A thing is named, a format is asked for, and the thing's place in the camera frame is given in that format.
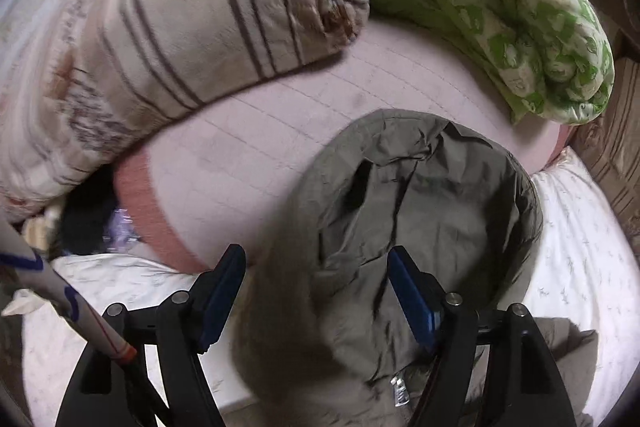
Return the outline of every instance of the striped brown fabric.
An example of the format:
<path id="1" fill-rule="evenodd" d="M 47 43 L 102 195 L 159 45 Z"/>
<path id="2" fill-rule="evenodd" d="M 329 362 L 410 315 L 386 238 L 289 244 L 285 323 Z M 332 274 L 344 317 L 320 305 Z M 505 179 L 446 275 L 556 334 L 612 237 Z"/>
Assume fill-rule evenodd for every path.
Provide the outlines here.
<path id="1" fill-rule="evenodd" d="M 572 147 L 607 197 L 640 263 L 640 64 L 616 62 L 603 115 L 578 128 Z"/>
<path id="2" fill-rule="evenodd" d="M 368 0 L 61 0 L 0 92 L 14 221 L 206 103 L 334 54 Z"/>

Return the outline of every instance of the striped blanket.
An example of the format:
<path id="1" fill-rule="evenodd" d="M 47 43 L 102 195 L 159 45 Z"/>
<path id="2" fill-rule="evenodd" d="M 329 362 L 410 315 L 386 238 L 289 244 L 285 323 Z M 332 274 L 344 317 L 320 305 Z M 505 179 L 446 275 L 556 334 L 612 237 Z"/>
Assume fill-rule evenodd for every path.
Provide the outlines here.
<path id="1" fill-rule="evenodd" d="M 0 63 L 17 221 L 207 103 L 338 52 L 368 0 L 60 0 Z"/>

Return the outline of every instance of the silver bolt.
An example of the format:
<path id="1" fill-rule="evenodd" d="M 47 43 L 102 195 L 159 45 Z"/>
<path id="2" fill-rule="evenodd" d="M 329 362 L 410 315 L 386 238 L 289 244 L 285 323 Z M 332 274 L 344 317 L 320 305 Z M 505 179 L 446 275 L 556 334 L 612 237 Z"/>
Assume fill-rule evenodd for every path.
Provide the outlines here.
<path id="1" fill-rule="evenodd" d="M 459 293 L 447 293 L 444 299 L 452 306 L 460 306 L 462 304 L 462 296 Z"/>
<path id="2" fill-rule="evenodd" d="M 110 317 L 117 317 L 122 312 L 122 304 L 113 303 L 107 308 L 107 315 Z"/>
<path id="3" fill-rule="evenodd" d="M 182 304 L 183 302 L 187 302 L 189 300 L 189 292 L 184 290 L 180 290 L 179 292 L 171 295 L 171 301 L 175 304 Z"/>
<path id="4" fill-rule="evenodd" d="M 515 303 L 511 305 L 511 311 L 515 313 L 518 317 L 524 317 L 529 311 L 527 310 L 524 304 Z"/>

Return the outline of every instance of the gray cloth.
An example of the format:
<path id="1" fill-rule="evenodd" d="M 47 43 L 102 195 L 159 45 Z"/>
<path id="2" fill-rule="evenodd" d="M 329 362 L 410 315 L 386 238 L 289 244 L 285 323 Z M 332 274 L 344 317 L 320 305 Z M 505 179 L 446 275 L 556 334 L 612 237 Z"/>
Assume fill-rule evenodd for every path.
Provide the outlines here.
<path id="1" fill-rule="evenodd" d="M 420 350 L 386 277 L 403 245 L 481 309 L 522 300 L 542 231 L 513 156 L 430 114 L 380 110 L 316 157 L 256 269 L 235 358 L 280 424 L 406 424 L 390 378 Z"/>

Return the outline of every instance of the blue gripper pad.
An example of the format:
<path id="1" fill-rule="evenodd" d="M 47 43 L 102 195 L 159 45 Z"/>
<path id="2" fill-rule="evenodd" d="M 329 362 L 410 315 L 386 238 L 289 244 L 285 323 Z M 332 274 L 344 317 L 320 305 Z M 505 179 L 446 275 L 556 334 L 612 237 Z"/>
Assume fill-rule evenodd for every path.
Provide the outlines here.
<path id="1" fill-rule="evenodd" d="M 386 270 L 416 342 L 435 352 L 444 315 L 443 289 L 433 275 L 418 270 L 404 247 L 389 251 Z"/>
<path id="2" fill-rule="evenodd" d="M 202 334 L 198 340 L 201 353 L 220 339 L 244 279 L 245 270 L 244 250 L 240 245 L 229 245 L 212 273 L 216 283 L 204 308 Z"/>

